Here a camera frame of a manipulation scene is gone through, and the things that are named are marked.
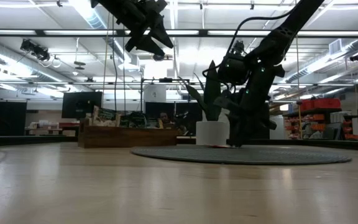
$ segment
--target gray circular rug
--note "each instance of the gray circular rug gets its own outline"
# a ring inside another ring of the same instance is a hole
[[[206,146],[135,147],[133,154],[175,161],[248,165],[313,165],[350,162],[350,157],[316,147],[299,149],[281,146],[243,146],[213,148]]]

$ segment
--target wooden planter box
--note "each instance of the wooden planter box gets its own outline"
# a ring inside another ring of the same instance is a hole
[[[81,122],[78,146],[98,147],[136,147],[136,146],[175,146],[177,130],[143,129],[88,126]]]

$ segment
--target potted plant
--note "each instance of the potted plant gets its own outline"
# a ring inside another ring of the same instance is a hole
[[[222,108],[214,105],[216,98],[221,96],[221,84],[218,80],[218,73],[214,61],[209,65],[205,86],[200,82],[201,89],[204,91],[204,97],[198,91],[190,86],[184,79],[180,78],[186,86],[190,96],[197,100],[201,109],[204,111],[206,121],[198,121],[196,124],[196,143],[197,145],[225,146],[229,137],[229,123],[218,121]]]

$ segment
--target robotic arm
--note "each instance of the robotic arm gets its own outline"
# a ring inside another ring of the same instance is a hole
[[[125,45],[128,52],[136,47],[139,50],[164,56],[164,51],[152,40],[152,37],[169,48],[173,47],[164,28],[163,16],[160,15],[167,6],[164,0],[91,0],[92,7],[96,7],[99,3],[117,18],[117,24],[123,23],[131,31],[132,38]]]
[[[215,101],[215,105],[230,111],[230,139],[229,143],[241,146],[255,126],[263,125],[275,129],[276,124],[261,118],[259,112],[266,100],[269,100],[269,90],[274,78],[284,77],[285,71],[280,65],[284,59],[293,39],[311,16],[318,10],[324,0],[300,0],[288,13],[278,17],[253,17],[242,21],[237,28],[232,42],[223,61],[216,68],[218,79],[228,86],[243,85],[239,93],[225,90],[222,96]],[[117,23],[123,23],[132,37],[126,44],[126,50],[134,47],[156,55],[164,55],[161,48],[153,42],[151,37],[157,39],[167,47],[173,44],[163,26],[161,11],[167,6],[164,0],[91,0],[92,7],[102,4],[116,18]],[[263,39],[260,45],[245,55],[241,48],[244,45],[237,43],[231,50],[236,35],[241,26],[250,20],[281,19],[288,16],[282,25],[274,29]]]
[[[274,78],[284,77],[285,71],[280,65],[288,52],[293,39],[310,17],[318,10],[324,0],[301,0],[290,12],[285,22],[269,33],[260,45],[245,57],[227,51],[219,66],[218,78],[220,82],[231,85],[243,85],[239,93],[231,94],[224,91],[222,97],[215,104],[230,111],[230,145],[241,146],[254,128],[263,125],[275,129],[277,125],[259,116],[266,100],[269,100],[269,90]],[[271,19],[256,17],[252,19]],[[234,42],[233,37],[229,50]]]

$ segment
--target plant leaf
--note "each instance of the plant leaf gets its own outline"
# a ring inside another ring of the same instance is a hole
[[[199,81],[199,83],[200,83],[200,85],[201,85],[201,89],[202,89],[203,91],[205,91],[203,82],[200,80],[200,78],[198,78],[198,76],[197,76],[196,73],[193,73],[193,74],[194,74],[194,75],[196,76],[196,78],[198,79],[198,81]]]
[[[207,73],[204,91],[204,102],[208,107],[208,111],[205,112],[205,116],[208,121],[217,121],[222,110],[222,108],[214,105],[216,98],[221,96],[221,84],[217,81],[218,72],[214,67],[215,62],[212,61],[209,65],[210,70]]]
[[[178,77],[183,84],[186,86],[187,91],[189,92],[190,96],[192,96],[194,99],[197,100],[198,104],[200,105],[201,109],[205,112],[205,114],[207,114],[208,111],[208,107],[205,104],[205,102],[203,101],[203,97],[198,93],[198,91],[192,87],[189,86],[189,84],[186,83],[186,81],[184,79],[182,79],[181,77]]]

